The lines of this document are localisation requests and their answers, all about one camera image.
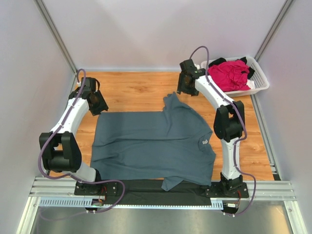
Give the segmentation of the grey blue t shirt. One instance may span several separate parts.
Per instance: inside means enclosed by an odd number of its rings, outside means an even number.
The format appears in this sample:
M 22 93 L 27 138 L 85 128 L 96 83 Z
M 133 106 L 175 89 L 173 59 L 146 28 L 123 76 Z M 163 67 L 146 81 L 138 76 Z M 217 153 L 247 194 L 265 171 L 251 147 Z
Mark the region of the grey blue t shirt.
M 162 189 L 182 181 L 209 186 L 215 153 L 212 130 L 176 94 L 159 112 L 103 113 L 97 120 L 91 166 L 103 179 L 162 178 Z

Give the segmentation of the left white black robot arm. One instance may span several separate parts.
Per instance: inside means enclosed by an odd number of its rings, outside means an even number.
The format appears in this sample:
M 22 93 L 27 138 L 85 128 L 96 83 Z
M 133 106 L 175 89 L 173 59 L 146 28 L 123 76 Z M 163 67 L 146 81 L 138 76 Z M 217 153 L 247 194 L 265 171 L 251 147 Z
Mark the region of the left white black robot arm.
M 39 136 L 40 172 L 49 179 L 47 171 L 70 176 L 77 181 L 78 190 L 84 194 L 98 195 L 102 191 L 101 176 L 97 169 L 82 161 L 82 153 L 75 139 L 77 130 L 87 113 L 100 115 L 109 109 L 96 78 L 86 77 L 69 95 L 67 107 L 58 123 Z

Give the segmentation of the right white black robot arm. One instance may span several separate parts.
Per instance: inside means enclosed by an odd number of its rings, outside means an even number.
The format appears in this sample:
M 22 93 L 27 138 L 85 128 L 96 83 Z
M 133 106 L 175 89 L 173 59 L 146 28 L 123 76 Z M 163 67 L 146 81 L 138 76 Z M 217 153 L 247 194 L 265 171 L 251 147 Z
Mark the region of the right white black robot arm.
M 198 69 L 192 59 L 179 64 L 181 72 L 177 92 L 197 96 L 201 93 L 214 107 L 214 133 L 221 140 L 223 166 L 220 181 L 212 184 L 210 192 L 230 197 L 243 185 L 239 166 L 240 139 L 245 130 L 244 105 L 227 96 L 208 75 L 208 70 Z

